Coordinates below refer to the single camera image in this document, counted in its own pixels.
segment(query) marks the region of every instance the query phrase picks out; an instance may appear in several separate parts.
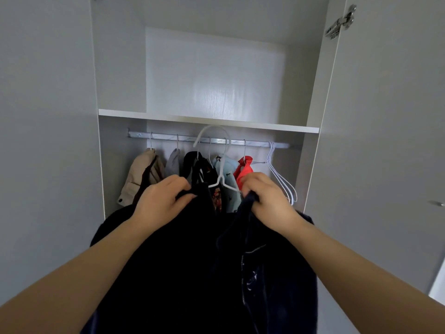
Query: beige garment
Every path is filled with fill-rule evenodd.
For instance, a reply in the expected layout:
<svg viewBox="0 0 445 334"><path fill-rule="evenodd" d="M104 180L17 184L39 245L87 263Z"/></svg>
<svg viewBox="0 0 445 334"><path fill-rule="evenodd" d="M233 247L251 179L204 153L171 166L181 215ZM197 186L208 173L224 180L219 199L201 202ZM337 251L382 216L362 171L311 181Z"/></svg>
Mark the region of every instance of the beige garment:
<svg viewBox="0 0 445 334"><path fill-rule="evenodd" d="M127 180L125 180L124 187L122 188L121 195L119 196L118 203L122 206L128 206L133 203L134 196L136 195L139 187L141 186L142 174L147 166L149 166L156 157L156 151L148 148L142 154L135 158L131 164L130 171L128 172ZM164 179L165 167L159 157L156 157L151 171L150 171L150 184L156 184Z"/></svg>

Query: open door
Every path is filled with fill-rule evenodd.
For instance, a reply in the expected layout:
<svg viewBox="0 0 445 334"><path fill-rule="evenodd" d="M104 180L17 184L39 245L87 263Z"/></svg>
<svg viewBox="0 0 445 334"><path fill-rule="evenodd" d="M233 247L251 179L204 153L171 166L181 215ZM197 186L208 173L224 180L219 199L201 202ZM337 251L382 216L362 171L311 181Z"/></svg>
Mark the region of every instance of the open door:
<svg viewBox="0 0 445 334"><path fill-rule="evenodd" d="M305 212L427 293L445 254L445 0L351 4ZM357 333L321 285L319 305L320 334Z"/></svg>
<svg viewBox="0 0 445 334"><path fill-rule="evenodd" d="M90 0L0 6L0 305L103 221Z"/></svg>

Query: closet rod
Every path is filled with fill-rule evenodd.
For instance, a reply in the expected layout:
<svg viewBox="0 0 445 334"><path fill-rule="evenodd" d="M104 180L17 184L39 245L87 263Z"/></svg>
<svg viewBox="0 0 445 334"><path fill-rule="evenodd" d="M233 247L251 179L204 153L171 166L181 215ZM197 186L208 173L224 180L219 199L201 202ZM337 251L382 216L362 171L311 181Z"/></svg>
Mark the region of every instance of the closet rod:
<svg viewBox="0 0 445 334"><path fill-rule="evenodd" d="M128 130L128 137L131 138L145 138L145 139L157 139L162 141L190 141L194 142L196 140L196 136L184 136L184 135L173 135L173 134L155 134L150 132L137 132ZM228 144L229 140L225 138L214 138L214 137L202 137L201 143L209 143L209 139L212 144ZM244 139L233 139L232 145L244 146ZM259 146L270 148L270 144L268 141L248 141L246 140L247 146ZM276 149L293 149L294 147L287 143L275 143Z"/></svg>

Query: cabinet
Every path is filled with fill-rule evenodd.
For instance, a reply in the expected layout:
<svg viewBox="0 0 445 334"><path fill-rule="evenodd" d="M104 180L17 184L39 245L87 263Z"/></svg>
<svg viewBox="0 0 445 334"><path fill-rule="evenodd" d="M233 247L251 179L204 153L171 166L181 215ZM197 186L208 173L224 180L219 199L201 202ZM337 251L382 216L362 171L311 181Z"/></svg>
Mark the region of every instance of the cabinet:
<svg viewBox="0 0 445 334"><path fill-rule="evenodd" d="M196 136L204 124L294 145L274 165L296 207L428 292L445 234L428 203L445 200L444 2L5 1L0 303L88 246L138 153L176 147L128 128ZM353 3L351 28L324 38ZM320 333L355 333L322 285L319 303Z"/></svg>

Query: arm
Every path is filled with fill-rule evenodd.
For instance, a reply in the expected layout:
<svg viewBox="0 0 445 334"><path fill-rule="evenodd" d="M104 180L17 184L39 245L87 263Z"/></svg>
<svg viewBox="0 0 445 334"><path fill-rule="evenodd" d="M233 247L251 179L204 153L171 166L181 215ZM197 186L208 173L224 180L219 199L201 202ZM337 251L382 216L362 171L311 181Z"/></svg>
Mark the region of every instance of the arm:
<svg viewBox="0 0 445 334"><path fill-rule="evenodd" d="M362 334L443 333L445 307L301 218L266 175L242 179L243 195L255 191L252 210L303 255Z"/></svg>
<svg viewBox="0 0 445 334"><path fill-rule="evenodd" d="M194 197L176 175L149 186L133 216L0 307L0 333L79 333L133 252Z"/></svg>

